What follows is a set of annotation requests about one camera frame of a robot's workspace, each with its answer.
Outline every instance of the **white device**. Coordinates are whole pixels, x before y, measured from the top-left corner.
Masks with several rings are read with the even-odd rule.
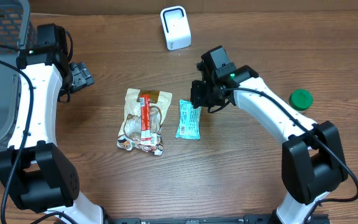
[[[190,46],[190,27],[183,7],[173,6],[163,9],[160,17],[168,50]]]

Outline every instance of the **wooden table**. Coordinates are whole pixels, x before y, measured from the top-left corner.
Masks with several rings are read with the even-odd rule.
[[[159,15],[32,22],[69,30],[73,60],[86,62],[96,80],[58,106],[56,135],[77,168],[81,191],[112,217],[228,217],[271,213],[281,204],[281,146],[249,114],[234,106],[216,114],[203,110],[201,140],[175,139],[179,100],[188,100],[191,81],[201,78],[195,63],[218,45],[238,67],[258,71],[283,99],[298,88],[312,92],[306,115],[339,128],[347,164],[358,177],[358,11],[190,14],[192,45],[173,52]],[[128,88],[173,93],[162,157],[116,147]],[[331,196],[355,191],[349,178]],[[0,184],[0,203],[2,192]],[[327,203],[317,213],[328,213],[332,223],[358,223],[358,201]],[[40,216],[9,199],[8,223]]]

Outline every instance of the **gray basket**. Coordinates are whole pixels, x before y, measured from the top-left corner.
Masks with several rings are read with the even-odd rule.
[[[0,44],[25,49],[36,43],[27,0],[0,1]],[[0,60],[16,66],[17,53],[0,48]],[[6,150],[16,124],[21,90],[19,75],[0,65],[0,151]]]

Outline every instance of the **snack wrapper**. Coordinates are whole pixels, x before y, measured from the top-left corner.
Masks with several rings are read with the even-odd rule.
[[[135,147],[161,156],[161,125],[171,100],[172,93],[128,89],[125,96],[124,122],[118,133],[117,146],[128,151]]]
[[[193,108],[189,101],[180,100],[180,121],[176,138],[200,140],[201,107]]]

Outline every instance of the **green bottle cap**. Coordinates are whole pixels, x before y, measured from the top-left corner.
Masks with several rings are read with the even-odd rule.
[[[307,110],[313,103],[313,97],[308,90],[295,90],[288,100],[290,106],[298,111]]]

